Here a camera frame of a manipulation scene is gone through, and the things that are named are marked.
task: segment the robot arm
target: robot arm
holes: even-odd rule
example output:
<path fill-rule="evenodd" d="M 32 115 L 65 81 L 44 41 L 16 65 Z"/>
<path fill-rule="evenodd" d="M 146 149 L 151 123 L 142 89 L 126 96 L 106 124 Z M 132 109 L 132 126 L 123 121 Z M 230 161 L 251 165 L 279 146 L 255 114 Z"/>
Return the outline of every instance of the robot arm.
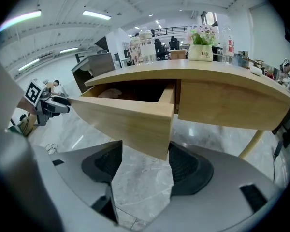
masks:
<path fill-rule="evenodd" d="M 33 79 L 29 83 L 25 99 L 29 101 L 35 109 L 38 123 L 36 125 L 44 126 L 47 121 L 59 114 L 66 114 L 70 111 L 70 103 L 67 98 L 52 95 L 51 88 L 46 87 L 38 79 Z"/>

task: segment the drawer front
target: drawer front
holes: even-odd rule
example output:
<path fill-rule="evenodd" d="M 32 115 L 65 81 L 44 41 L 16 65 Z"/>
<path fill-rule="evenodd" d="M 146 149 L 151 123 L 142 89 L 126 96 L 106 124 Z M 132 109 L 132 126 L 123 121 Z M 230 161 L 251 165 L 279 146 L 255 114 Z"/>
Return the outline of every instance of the drawer front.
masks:
<path fill-rule="evenodd" d="M 182 80 L 178 118 L 257 130 L 273 130 L 289 105 L 247 88 Z"/>
<path fill-rule="evenodd" d="M 96 97 L 69 98 L 88 124 L 115 140 L 150 156 L 166 160 L 174 116 L 174 85 L 158 102 Z"/>

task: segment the curved desk top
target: curved desk top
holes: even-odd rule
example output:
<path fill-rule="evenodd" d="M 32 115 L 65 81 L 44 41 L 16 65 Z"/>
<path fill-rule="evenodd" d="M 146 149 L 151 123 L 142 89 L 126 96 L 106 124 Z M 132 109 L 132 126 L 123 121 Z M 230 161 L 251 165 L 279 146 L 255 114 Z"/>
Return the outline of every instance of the curved desk top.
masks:
<path fill-rule="evenodd" d="M 266 76 L 220 62 L 166 60 L 114 70 L 85 82 L 86 86 L 133 80 L 184 79 L 225 83 L 273 96 L 290 105 L 290 92 Z"/>

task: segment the desk leg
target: desk leg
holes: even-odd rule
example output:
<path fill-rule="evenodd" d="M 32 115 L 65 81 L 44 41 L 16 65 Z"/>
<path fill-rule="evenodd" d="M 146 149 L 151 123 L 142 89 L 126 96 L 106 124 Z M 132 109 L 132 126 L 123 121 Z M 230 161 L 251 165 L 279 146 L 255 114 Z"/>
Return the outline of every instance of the desk leg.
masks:
<path fill-rule="evenodd" d="M 247 144 L 246 148 L 239 154 L 239 158 L 244 159 L 250 151 L 254 148 L 254 146 L 259 142 L 260 138 L 263 136 L 264 131 L 257 130 L 253 138 Z"/>

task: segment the white ceiling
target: white ceiling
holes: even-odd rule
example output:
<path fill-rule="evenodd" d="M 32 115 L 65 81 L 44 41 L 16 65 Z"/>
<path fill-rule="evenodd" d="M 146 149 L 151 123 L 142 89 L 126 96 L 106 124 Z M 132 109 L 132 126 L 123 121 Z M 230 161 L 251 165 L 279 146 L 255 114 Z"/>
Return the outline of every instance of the white ceiling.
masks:
<path fill-rule="evenodd" d="M 155 13 L 153 16 L 145 16 L 144 18 L 138 19 L 136 22 L 131 22 L 122 27 L 130 35 L 135 35 L 140 30 L 137 30 L 135 26 L 139 28 L 147 27 L 147 29 L 159 29 L 159 25 L 162 28 L 169 27 L 181 27 L 181 26 L 192 26 L 197 24 L 197 17 L 200 13 L 195 11 L 192 17 L 192 11 L 164 11 Z"/>
<path fill-rule="evenodd" d="M 13 25 L 0 33 L 0 62 L 8 71 L 49 53 L 79 47 L 89 49 L 110 31 L 132 25 L 150 14 L 167 11 L 212 11 L 226 14 L 237 0 L 21 0 L 7 18 L 35 10 L 41 17 Z M 82 15 L 84 10 L 112 17 L 106 21 Z"/>

